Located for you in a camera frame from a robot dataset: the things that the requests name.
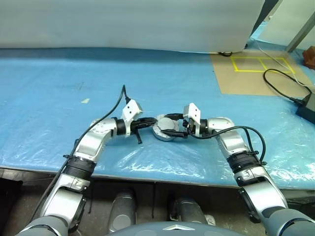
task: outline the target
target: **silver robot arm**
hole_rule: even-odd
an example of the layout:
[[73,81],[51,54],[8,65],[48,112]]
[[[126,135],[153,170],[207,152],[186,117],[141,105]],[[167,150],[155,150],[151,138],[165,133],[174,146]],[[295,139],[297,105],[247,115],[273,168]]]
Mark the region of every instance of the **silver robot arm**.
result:
[[[185,126],[199,138],[235,126],[229,118],[200,117],[200,110],[193,103],[184,108]],[[235,129],[217,135],[216,139],[237,184],[242,187],[239,193],[247,205],[251,221],[262,222],[269,236],[314,234],[315,221],[297,210],[288,209],[282,192],[268,175],[256,153],[248,148]]]
[[135,100],[123,108],[121,119],[102,120],[81,139],[41,208],[39,218],[28,224],[18,236],[66,236],[76,229],[83,214],[85,191],[108,140],[116,135],[131,135],[132,122],[142,109]]

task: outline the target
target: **round metal object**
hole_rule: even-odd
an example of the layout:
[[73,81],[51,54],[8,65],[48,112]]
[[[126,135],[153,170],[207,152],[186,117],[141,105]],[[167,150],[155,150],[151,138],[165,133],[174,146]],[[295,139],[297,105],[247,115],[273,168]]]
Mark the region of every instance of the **round metal object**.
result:
[[[95,119],[92,121],[91,125],[94,125],[98,122],[99,119]],[[105,119],[100,121],[96,126],[94,126],[91,131],[96,134],[105,134],[110,129],[116,129],[116,122],[114,119]]]
[[175,131],[179,131],[179,123],[177,120],[165,117],[165,115],[159,115],[157,116],[157,122],[152,126],[152,129],[153,134],[157,139],[168,142],[175,139],[175,137],[164,134],[161,130],[173,129]]

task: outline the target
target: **gray floor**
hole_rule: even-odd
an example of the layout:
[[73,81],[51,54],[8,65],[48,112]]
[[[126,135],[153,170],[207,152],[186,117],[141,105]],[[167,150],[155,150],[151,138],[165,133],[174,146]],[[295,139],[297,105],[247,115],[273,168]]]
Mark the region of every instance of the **gray floor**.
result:
[[[13,236],[26,225],[30,213],[41,194],[51,181],[52,176],[31,172],[0,170],[0,177],[23,180],[21,194],[14,205],[4,236]],[[253,224],[247,217],[245,206],[239,199],[237,189],[202,187],[180,184],[118,182],[112,180],[96,180],[93,188],[92,211],[88,213],[90,202],[87,202],[79,231],[82,236],[103,236],[107,229],[107,221],[112,202],[118,192],[125,188],[133,188],[137,196],[137,223],[165,221],[167,219],[167,200],[170,195],[192,197],[199,203],[203,212],[214,216],[219,227],[231,229],[246,235],[263,236],[265,230],[261,224]],[[152,208],[156,190],[154,218]],[[286,196],[299,201],[314,199],[314,191],[284,191]],[[302,209],[308,215],[315,215],[314,208]]]

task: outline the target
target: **metal pole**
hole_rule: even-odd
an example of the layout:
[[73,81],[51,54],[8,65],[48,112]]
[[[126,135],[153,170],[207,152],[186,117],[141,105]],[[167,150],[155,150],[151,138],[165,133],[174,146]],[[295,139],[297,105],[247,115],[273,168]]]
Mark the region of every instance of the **metal pole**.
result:
[[287,48],[285,49],[288,53],[291,53],[305,38],[305,36],[311,31],[311,29],[315,26],[315,12],[311,15],[308,21],[304,24],[301,30],[297,33],[297,35],[292,39]]

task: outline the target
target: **plastic sheet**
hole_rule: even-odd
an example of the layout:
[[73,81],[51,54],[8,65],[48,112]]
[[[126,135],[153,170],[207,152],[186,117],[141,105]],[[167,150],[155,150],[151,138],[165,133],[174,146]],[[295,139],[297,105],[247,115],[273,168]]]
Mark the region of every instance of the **plastic sheet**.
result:
[[[292,56],[300,61],[300,53]],[[277,96],[223,95],[209,55],[165,51],[0,50],[0,166],[57,171],[74,140],[116,102],[122,84],[141,104],[142,117],[182,112],[194,102],[202,118],[225,116],[257,129],[275,183],[314,189],[315,126],[295,114],[294,104]],[[113,116],[120,117],[123,106]],[[141,145],[136,137],[108,142],[95,175],[236,186],[215,139],[166,143],[151,129],[140,135]],[[261,150],[259,138],[253,134],[252,140]]]

